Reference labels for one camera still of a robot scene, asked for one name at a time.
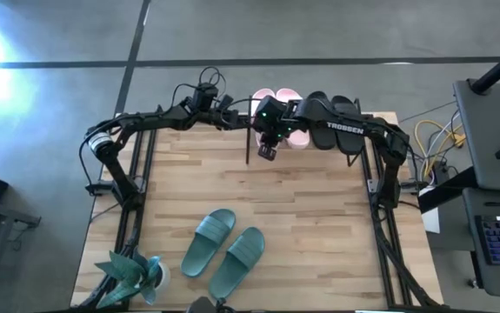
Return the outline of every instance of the yellow cable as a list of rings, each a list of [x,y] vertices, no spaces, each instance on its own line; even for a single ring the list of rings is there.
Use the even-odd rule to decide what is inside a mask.
[[[417,122],[416,124],[416,127],[414,128],[414,138],[416,139],[416,143],[417,145],[420,147],[420,150],[422,151],[423,153],[423,156],[426,157],[427,156],[427,152],[425,152],[425,148],[423,147],[422,145],[422,141],[420,140],[419,138],[419,135],[417,134],[417,130],[419,128],[419,126],[423,123],[430,123],[432,125],[435,125],[437,126],[440,130],[444,130],[444,127],[440,124],[440,123],[437,123],[435,121],[431,121],[431,120],[422,120],[422,121],[419,121]]]
[[[448,134],[447,134],[447,136],[444,138],[444,140],[443,140],[443,142],[441,143],[441,145],[439,145],[439,149],[438,149],[438,150],[437,150],[437,152],[434,154],[435,159],[437,159],[437,155],[439,154],[439,152],[441,152],[441,150],[443,149],[443,146],[447,143],[447,140],[449,140],[450,136],[452,136],[452,134],[453,134],[455,131],[460,130],[461,128],[462,128],[462,125],[460,124],[460,125],[458,125],[458,126],[457,126],[454,130],[453,130],[453,132],[450,132],[450,131],[449,131],[449,133],[448,133]],[[464,141],[464,139],[463,139],[463,140],[461,140],[461,141],[459,141],[459,142],[457,142],[457,143],[455,143],[455,144],[456,144],[456,145],[458,145],[458,144],[462,143],[463,141]],[[425,171],[423,172],[423,178],[427,178],[427,176],[430,174],[431,168],[433,168],[433,164],[434,164],[434,163],[435,163],[435,161],[433,161],[432,163],[430,163],[430,160],[429,160],[429,159],[427,160],[427,163],[426,163],[426,164],[427,164],[427,166],[426,166],[426,168],[425,168]]]

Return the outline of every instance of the wooden tabletop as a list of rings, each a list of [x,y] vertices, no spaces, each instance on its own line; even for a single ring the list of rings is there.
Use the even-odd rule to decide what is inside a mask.
[[[375,114],[397,121],[394,112]],[[139,249],[146,256],[162,257],[170,267],[171,282],[156,305],[145,304],[138,295],[130,308],[186,310],[199,296],[209,296],[209,280],[226,249],[245,228],[255,226],[265,236],[265,252],[227,299],[229,306],[236,310],[386,309],[360,161],[348,168],[337,149],[321,151],[311,145],[306,150],[281,148],[277,159],[269,162],[257,155],[252,138],[254,148],[246,165],[245,138],[245,130],[217,131],[206,125],[183,132],[158,131]],[[133,142],[134,137],[120,154],[125,169]],[[400,176],[409,177],[406,167]],[[114,202],[110,196],[98,198],[93,214]],[[188,278],[180,263],[194,230],[219,208],[236,212],[236,226],[205,272]],[[93,263],[108,261],[119,217],[120,209],[115,209],[91,224],[72,304],[82,302],[102,279],[103,272]],[[395,217],[406,265],[441,303],[419,210],[400,205]]]

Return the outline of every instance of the gray floor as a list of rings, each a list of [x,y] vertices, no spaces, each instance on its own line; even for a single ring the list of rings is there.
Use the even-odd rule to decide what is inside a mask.
[[[0,62],[127,60],[142,0],[0,0]],[[151,4],[138,59],[252,57],[500,56],[500,0],[162,0]],[[302,95],[359,97],[364,110],[400,118],[452,101],[451,84],[492,64],[223,67],[227,93],[262,87]],[[136,69],[127,111],[168,106],[178,83],[201,68]],[[115,109],[123,69],[0,70],[0,177],[8,202],[43,216],[8,250],[0,270],[0,312],[68,306],[92,198],[77,158],[85,130]],[[187,96],[181,90],[179,96]],[[403,123],[447,123],[450,105]],[[430,130],[422,132],[426,140]],[[460,170],[467,147],[447,156]],[[90,174],[100,165],[87,156]],[[500,312],[500,298],[465,285],[463,252],[433,250],[444,300]]]

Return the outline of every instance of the black cable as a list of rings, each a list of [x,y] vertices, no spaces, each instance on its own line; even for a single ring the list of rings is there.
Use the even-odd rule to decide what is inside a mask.
[[[457,144],[454,143],[453,145],[451,145],[449,148],[443,150],[443,151],[439,151],[435,154],[432,154],[432,155],[428,155],[428,158],[432,158],[432,157],[437,157],[437,156],[440,156],[440,155],[445,155],[449,150],[453,149],[454,147],[456,147]]]
[[[93,220],[95,220],[96,218],[100,217],[101,215],[103,215],[104,213],[116,208],[118,205],[120,205],[120,203],[115,203],[113,205],[111,205],[109,208],[95,214],[91,219],[90,219],[90,223],[93,223]]]
[[[456,172],[456,175],[458,175],[458,173],[459,173],[459,172],[458,172],[458,169],[457,169],[456,167],[454,167],[454,166],[452,166],[452,165],[447,165],[447,167],[448,167],[449,169],[454,170],[454,171]]]
[[[159,116],[160,116],[160,117],[161,117],[161,116],[163,116],[164,114],[166,114],[167,112],[169,112],[169,111],[172,109],[172,107],[174,106],[174,99],[175,99],[175,98],[176,98],[176,96],[177,96],[177,91],[178,91],[178,88],[183,87],[183,86],[185,86],[185,87],[191,87],[191,88],[193,88],[193,89],[196,89],[196,88],[197,88],[197,86],[190,85],[189,83],[179,83],[179,84],[176,86],[176,88],[174,89],[174,92],[172,93],[172,101],[170,101],[170,107],[169,107],[169,109],[168,109],[168,110],[166,110],[165,112],[163,112],[163,113],[159,114]]]
[[[170,107],[166,110],[166,111],[163,111],[162,113],[159,114],[159,116],[162,116],[166,113],[168,113],[170,110],[172,110],[172,107],[174,106],[174,100],[176,98],[176,95],[177,95],[177,92],[178,92],[178,89],[180,87],[183,87],[183,86],[186,86],[186,87],[191,87],[193,89],[197,88],[196,86],[193,86],[193,85],[190,85],[189,83],[180,83],[176,86],[176,88],[174,89],[174,92],[172,92],[172,101],[170,102]],[[78,151],[78,155],[79,155],[79,161],[82,165],[82,169],[83,169],[83,173],[85,174],[85,177],[87,177],[87,181],[89,183],[89,186],[91,186],[93,184],[93,182],[91,181],[91,177],[89,175],[89,173],[87,172],[87,168],[85,167],[85,162],[83,161],[83,146],[96,134],[98,133],[99,131],[105,129],[108,125],[110,125],[111,123],[115,123],[116,121],[119,121],[121,119],[122,116],[118,116],[118,117],[115,117],[111,120],[109,120],[109,122],[105,123],[104,125],[100,126],[100,127],[97,127],[96,130],[93,130],[89,135],[87,135],[85,137],[85,139],[82,141],[82,143],[79,145],[79,151]],[[120,128],[118,130],[115,130],[115,131],[112,131],[110,134],[111,135],[115,135],[118,133],[118,131],[120,131]]]
[[[404,122],[406,122],[406,121],[408,121],[408,120],[410,120],[410,119],[412,119],[412,118],[414,118],[414,117],[420,117],[420,116],[422,116],[422,115],[424,115],[424,114],[427,114],[427,113],[433,112],[434,110],[439,110],[439,109],[441,109],[441,108],[446,107],[447,105],[451,105],[451,104],[456,103],[456,102],[457,102],[457,100],[454,100],[454,101],[451,101],[451,102],[449,102],[449,103],[445,103],[445,104],[443,104],[443,105],[439,105],[439,106],[437,106],[437,107],[435,107],[435,108],[433,108],[433,109],[429,109],[429,110],[426,110],[426,111],[424,111],[424,112],[421,112],[421,113],[415,114],[415,115],[413,115],[413,116],[411,116],[411,117],[406,117],[406,118],[404,118],[404,119],[401,119],[401,120],[400,120],[400,121],[398,121],[398,122],[399,122],[399,123],[404,123]]]
[[[440,133],[440,132],[441,132],[441,130],[435,130],[433,133],[431,133],[430,138],[429,138],[429,139],[428,139],[428,141],[427,141],[427,146],[428,146],[428,147],[430,147],[430,146],[431,146],[431,140],[433,140],[433,137],[434,137],[436,134]]]
[[[224,82],[223,92],[221,92],[221,94],[217,96],[217,99],[220,99],[226,93],[226,78],[224,78],[223,74],[221,73],[219,73],[218,75],[223,79]]]
[[[412,146],[409,143],[407,143],[407,144],[408,144],[408,149],[410,150],[412,155],[414,155],[415,154],[414,149],[412,148]],[[416,181],[416,192],[419,193],[420,192],[419,183],[421,181],[418,179],[418,176],[417,176],[417,164],[416,164],[415,157],[412,157],[412,166],[414,166],[414,180]]]
[[[17,234],[17,236],[14,239],[8,240],[9,243],[11,243],[11,247],[14,251],[19,251],[22,248],[22,240],[20,239],[23,235],[28,230],[34,229],[36,226],[27,226],[23,230],[16,230],[19,231],[20,233]]]
[[[402,204],[409,205],[409,206],[411,206],[411,207],[414,207],[414,208],[416,208],[416,209],[420,210],[420,207],[419,207],[417,204],[414,204],[414,203],[409,203],[409,202],[404,201],[404,200],[398,200],[398,202],[399,202],[399,203],[402,203]]]
[[[447,153],[449,153],[449,151],[451,151],[451,150],[452,150],[452,148],[454,148],[454,147],[456,147],[456,146],[457,146],[457,144],[455,143],[455,144],[453,144],[450,148],[448,148],[447,150],[445,150],[444,152],[443,152],[443,151],[441,151],[441,152],[443,152],[443,154],[441,155],[441,158],[442,158],[442,159],[446,159],[446,157],[445,157],[445,156],[447,155]]]
[[[379,217],[379,212],[383,212],[383,217]],[[387,220],[387,210],[385,208],[377,206],[377,208],[373,212],[371,212],[371,216],[377,223],[382,223]]]
[[[232,125],[230,123],[228,123],[228,122],[226,122],[224,120],[224,116],[223,115],[224,115],[224,111],[226,109],[228,109],[229,107],[233,106],[234,104],[242,103],[242,102],[245,102],[245,101],[261,101],[261,100],[262,99],[246,98],[246,99],[241,99],[241,100],[234,101],[233,103],[231,103],[231,104],[227,105],[226,107],[222,108],[221,111],[219,112],[219,116],[221,117],[221,121],[223,121],[223,123],[225,123],[225,124],[229,125],[230,127],[232,127]]]
[[[224,299],[223,297],[217,300],[216,313],[236,313],[236,311],[230,306],[224,305],[225,303],[226,299]]]
[[[220,81],[220,79],[221,79],[222,74],[221,74],[221,71],[220,71],[220,70],[218,70],[218,68],[216,68],[215,66],[208,66],[208,67],[204,68],[204,69],[203,69],[203,70],[199,73],[199,79],[198,79],[197,81],[198,81],[199,83],[203,83],[203,79],[202,79],[202,78],[203,78],[203,74],[205,74],[205,72],[206,72],[207,70],[214,70],[214,71],[215,71],[215,73],[213,73],[213,74],[211,75],[211,77],[210,77],[210,79],[209,79],[209,82],[208,82],[208,83],[212,84],[213,86],[217,86],[217,85],[218,85],[218,83],[219,83],[219,81]],[[218,77],[217,77],[217,82],[216,82],[216,83],[212,83],[213,77],[214,77],[215,75],[218,75]]]
[[[83,173],[85,174],[85,176],[87,177],[87,180],[90,184],[90,186],[92,185],[92,182],[91,182],[91,177],[90,175],[87,173],[87,168],[85,167],[85,162],[83,161],[83,147],[84,145],[95,135],[97,134],[99,131],[101,130],[104,130],[106,129],[109,125],[117,122],[117,121],[120,121],[121,119],[124,119],[128,116],[118,116],[118,117],[115,117],[111,120],[109,120],[109,122],[97,127],[95,130],[93,130],[89,135],[85,136],[85,138],[83,139],[82,143],[79,145],[79,151],[78,151],[78,155],[79,155],[79,162],[82,164],[82,168],[83,168]]]

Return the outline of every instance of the cable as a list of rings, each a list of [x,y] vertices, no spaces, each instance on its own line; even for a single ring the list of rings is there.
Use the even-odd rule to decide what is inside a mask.
[[[419,121],[416,123],[416,127],[414,128],[414,138],[416,139],[416,143],[417,145],[420,147],[420,150],[422,151],[423,153],[423,156],[426,157],[427,156],[427,152],[425,151],[425,148],[423,147],[422,145],[422,142],[421,140],[419,139],[419,135],[417,134],[417,131],[419,129],[419,126],[423,123],[430,123],[432,125],[435,125],[437,126],[441,131],[446,131],[447,133],[450,133],[450,131],[446,130],[440,123],[437,123],[435,121],[431,121],[431,120],[422,120],[422,121]]]
[[[427,114],[427,113],[433,112],[434,110],[439,110],[439,109],[441,109],[441,108],[446,107],[447,105],[451,105],[451,104],[456,103],[456,102],[457,102],[457,100],[454,100],[454,101],[451,101],[451,102],[449,102],[449,103],[445,103],[445,104],[439,105],[439,106],[437,106],[437,107],[435,107],[435,108],[433,108],[433,109],[426,110],[426,111],[424,111],[424,112],[421,112],[421,113],[415,114],[415,115],[413,115],[413,116],[411,116],[411,117],[406,117],[406,118],[403,118],[402,120],[400,120],[400,121],[398,121],[398,122],[399,122],[399,123],[404,123],[404,122],[406,122],[406,121],[408,121],[408,120],[410,120],[410,119],[412,119],[412,118],[414,118],[414,117],[420,117],[420,116],[422,116],[422,115],[424,115],[424,114]]]
[[[412,156],[415,155],[416,153],[414,152],[414,149],[412,148],[412,146],[409,143],[407,143],[407,144],[408,144],[408,149],[412,153]],[[420,187],[419,187],[420,180],[418,179],[418,176],[417,176],[417,164],[416,164],[416,158],[415,157],[412,157],[412,166],[414,166],[414,180],[416,181],[416,192],[419,193],[419,191],[420,191]]]
[[[458,117],[460,117],[460,114],[455,115],[454,117],[452,117],[452,118],[451,118],[451,120],[452,120],[452,119],[455,119],[455,118],[458,118]],[[452,122],[452,121],[448,122],[448,123],[444,126],[443,130],[441,130],[441,131],[439,132],[439,134],[437,134],[437,136],[435,137],[435,140],[433,141],[433,143],[432,143],[432,144],[430,145],[430,147],[428,148],[428,150],[427,150],[427,152],[426,152],[427,157],[426,157],[426,159],[423,161],[423,164],[422,164],[422,169],[425,167],[425,172],[424,172],[423,176],[427,176],[427,175],[428,175],[428,173],[429,173],[428,168],[429,168],[429,160],[430,160],[430,159],[428,158],[428,156],[429,156],[429,154],[430,154],[431,150],[432,150],[432,149],[433,149],[433,147],[435,146],[435,143],[437,142],[437,139],[438,139],[438,138],[439,138],[439,137],[440,137],[440,136],[444,133],[444,130],[446,130],[446,129],[450,126],[450,123],[451,123],[451,122]]]
[[[462,127],[462,125],[458,126],[455,130],[460,129],[461,127]],[[450,135],[447,135],[447,137],[443,140],[443,142],[441,143],[441,145],[439,145],[439,149],[437,150],[437,154],[438,154],[439,152],[442,152],[441,150],[443,149],[444,144],[447,142],[447,140],[448,140],[449,138],[450,138]],[[464,141],[464,140],[465,140],[465,139],[463,139],[463,140],[459,141],[458,143],[454,142],[454,143],[453,143],[453,145],[452,145],[450,148],[448,148],[447,150],[445,150],[445,151],[443,152],[443,157],[444,157],[444,156],[447,154],[447,152],[449,152],[452,148],[456,147],[456,146],[457,146],[457,145],[459,145],[460,143],[463,143],[463,141]],[[425,168],[425,172],[423,173],[425,176],[427,176],[427,173],[429,173],[429,171],[431,170],[431,168],[433,168],[433,163],[431,163],[431,164],[429,164],[429,163],[428,163],[428,165],[427,165],[428,167],[427,167],[427,168]]]
[[[232,309],[230,306],[224,305],[226,303],[226,299],[218,298],[217,299],[217,304],[216,306],[216,313],[236,313],[234,309]]]
[[[458,169],[457,169],[456,167],[454,167],[454,166],[452,166],[452,165],[447,165],[447,167],[448,167],[449,169],[454,170],[454,171],[455,171],[455,173],[456,173],[456,175],[458,175],[459,171],[458,171]]]
[[[103,125],[97,127],[95,130],[93,130],[89,135],[85,136],[85,138],[83,139],[82,143],[79,145],[79,151],[78,151],[78,155],[79,155],[79,162],[82,164],[82,168],[83,168],[83,173],[85,174],[85,176],[87,177],[87,180],[89,182],[89,186],[92,185],[92,182],[91,182],[91,177],[90,175],[87,173],[87,168],[85,167],[85,162],[83,161],[83,147],[84,145],[95,135],[97,134],[98,132],[100,132],[101,130],[105,130],[109,125],[112,125],[113,123],[115,122],[118,122],[120,121],[121,119],[124,119],[126,117],[129,117],[129,116],[118,116],[118,117],[115,117],[111,120],[109,120],[107,123],[104,123]]]
[[[176,98],[176,96],[177,96],[177,91],[178,91],[178,88],[183,87],[183,86],[185,86],[185,87],[191,87],[191,88],[193,88],[193,89],[196,89],[196,88],[197,88],[197,86],[190,85],[189,83],[179,83],[179,84],[176,86],[176,88],[174,89],[174,92],[172,92],[172,101],[170,101],[170,107],[169,107],[169,109],[168,109],[168,110],[166,110],[166,111],[164,111],[163,113],[159,114],[159,115],[158,115],[159,117],[163,116],[164,114],[166,114],[167,112],[169,112],[169,111],[172,109],[172,107],[174,106],[174,99],[175,99],[175,98]]]
[[[226,78],[224,78],[223,74],[221,74],[221,72],[217,70],[217,72],[216,72],[216,73],[213,73],[213,75],[211,75],[211,77],[209,78],[209,83],[210,83],[210,81],[213,79],[213,77],[214,77],[215,75],[217,75],[217,76],[218,76],[218,79],[221,79],[221,78],[222,78],[222,79],[223,79],[223,82],[224,82],[223,92],[221,92],[221,94],[217,96],[217,99],[220,99],[220,98],[224,95],[224,93],[226,93]]]
[[[101,215],[103,215],[104,213],[116,208],[118,205],[120,205],[120,203],[115,203],[113,205],[111,205],[109,208],[95,214],[91,219],[90,219],[90,223],[93,223],[93,220],[95,220],[96,218],[100,217]]]
[[[414,208],[416,208],[416,209],[420,210],[420,207],[419,207],[419,205],[417,205],[417,204],[414,204],[414,203],[409,203],[409,202],[404,201],[404,200],[398,200],[398,202],[399,202],[399,203],[402,203],[402,204],[409,205],[409,206],[411,206],[411,207],[414,207]]]
[[[197,81],[198,81],[199,83],[203,83],[203,80],[202,80],[202,78],[203,78],[203,74],[205,74],[205,72],[206,72],[207,70],[215,70],[215,73],[213,73],[213,74],[211,75],[211,77],[210,77],[210,79],[209,79],[209,82],[208,82],[208,83],[212,84],[213,86],[217,86],[217,84],[219,83],[219,80],[220,80],[220,78],[221,78],[220,76],[222,76],[222,74],[221,74],[221,71],[220,71],[220,70],[218,70],[218,68],[216,68],[215,66],[208,66],[208,67],[204,68],[204,69],[203,69],[203,70],[199,73],[199,79],[198,79]],[[216,83],[212,83],[211,81],[213,80],[213,76],[215,76],[215,75],[217,75],[217,74],[219,75],[219,77],[217,78],[217,82],[216,82]]]
[[[230,127],[232,127],[232,125],[231,125],[230,123],[228,123],[228,122],[226,122],[226,121],[224,120],[224,116],[223,116],[223,115],[224,115],[224,111],[225,111],[226,109],[228,109],[229,107],[233,106],[234,104],[242,103],[242,102],[244,102],[244,101],[261,101],[261,100],[263,100],[263,99],[246,98],[246,99],[236,100],[235,102],[233,102],[233,103],[231,103],[231,104],[229,104],[229,105],[227,105],[227,106],[225,106],[224,108],[222,108],[222,109],[221,109],[221,111],[219,112],[219,116],[221,117],[221,121],[222,121],[223,123],[225,123],[225,124],[229,125]]]
[[[379,217],[380,211],[382,211],[384,213],[383,217]],[[382,223],[387,219],[387,210],[385,208],[381,208],[381,207],[377,206],[377,208],[373,212],[371,212],[371,216],[373,217],[374,221],[376,221],[378,223]]]
[[[12,243],[11,247],[14,251],[19,251],[22,248],[22,240],[20,240],[20,238],[22,237],[23,233],[25,233],[28,230],[32,230],[35,227],[36,226],[29,226],[28,225],[23,230],[16,230],[16,231],[19,231],[20,233],[16,236],[16,238],[8,240],[9,243]]]
[[[428,146],[428,147],[429,147],[429,146],[431,146],[431,141],[433,140],[433,136],[434,136],[434,135],[436,135],[436,134],[438,134],[438,133],[439,133],[439,131],[440,131],[440,130],[436,130],[436,131],[434,131],[434,132],[432,132],[432,133],[431,133],[430,138],[429,138],[429,139],[428,139],[428,141],[427,141],[427,146]]]

